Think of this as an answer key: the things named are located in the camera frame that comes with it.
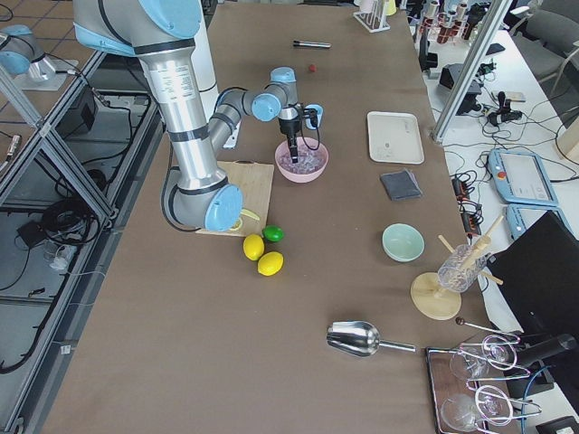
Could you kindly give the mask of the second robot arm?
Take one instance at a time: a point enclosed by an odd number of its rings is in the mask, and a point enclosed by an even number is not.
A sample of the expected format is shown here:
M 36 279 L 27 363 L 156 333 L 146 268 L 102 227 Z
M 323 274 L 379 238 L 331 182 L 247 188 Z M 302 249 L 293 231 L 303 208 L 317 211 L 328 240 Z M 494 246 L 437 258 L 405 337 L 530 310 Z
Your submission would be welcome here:
M 1 66 L 14 77 L 20 90 L 58 90 L 68 68 L 51 60 L 32 30 L 23 24 L 1 29 Z

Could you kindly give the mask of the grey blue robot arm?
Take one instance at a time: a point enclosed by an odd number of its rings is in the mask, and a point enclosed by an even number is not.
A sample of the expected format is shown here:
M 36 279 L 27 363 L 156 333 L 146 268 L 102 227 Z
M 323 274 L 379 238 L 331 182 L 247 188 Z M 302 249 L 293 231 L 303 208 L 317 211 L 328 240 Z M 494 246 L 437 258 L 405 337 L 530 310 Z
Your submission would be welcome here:
M 162 208 L 169 221 L 208 231 L 228 231 L 243 208 L 240 188 L 230 184 L 216 155 L 244 115 L 283 119 L 298 102 L 293 69 L 279 67 L 261 92 L 228 90 L 207 117 L 192 56 L 204 28 L 197 1 L 76 1 L 79 43 L 102 52 L 139 59 L 166 124 L 178 170 Z

